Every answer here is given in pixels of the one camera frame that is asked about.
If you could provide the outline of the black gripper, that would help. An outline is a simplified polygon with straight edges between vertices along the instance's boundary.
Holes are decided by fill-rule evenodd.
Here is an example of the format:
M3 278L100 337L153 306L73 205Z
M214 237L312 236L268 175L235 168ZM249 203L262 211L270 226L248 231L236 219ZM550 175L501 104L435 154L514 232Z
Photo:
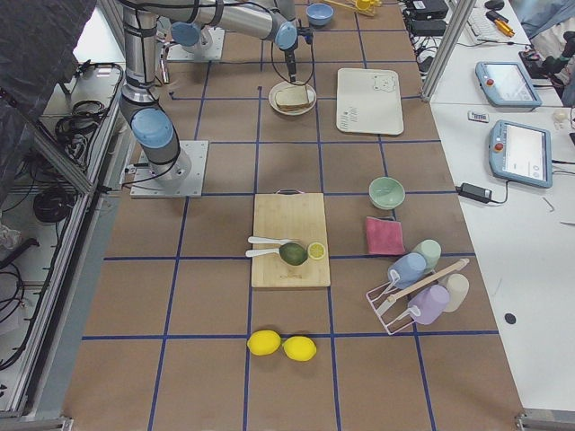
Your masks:
M297 20L296 24L297 35L304 39L307 45L312 45L314 43L314 30L309 26L304 26L300 19ZM296 82L296 55L293 48L286 49L284 51L285 63L287 66L288 81L291 84Z

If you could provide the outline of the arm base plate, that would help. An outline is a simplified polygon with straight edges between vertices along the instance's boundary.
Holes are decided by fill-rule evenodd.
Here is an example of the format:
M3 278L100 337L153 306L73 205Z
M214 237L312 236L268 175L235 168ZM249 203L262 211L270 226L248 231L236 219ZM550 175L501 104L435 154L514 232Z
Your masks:
M223 54L225 31L205 27L193 30L189 37L177 36L167 51L169 62L207 63L219 62Z
M182 140L179 158L174 165L163 167L149 164L144 152L133 169L134 179L128 180L132 198L200 198L203 190L208 141Z

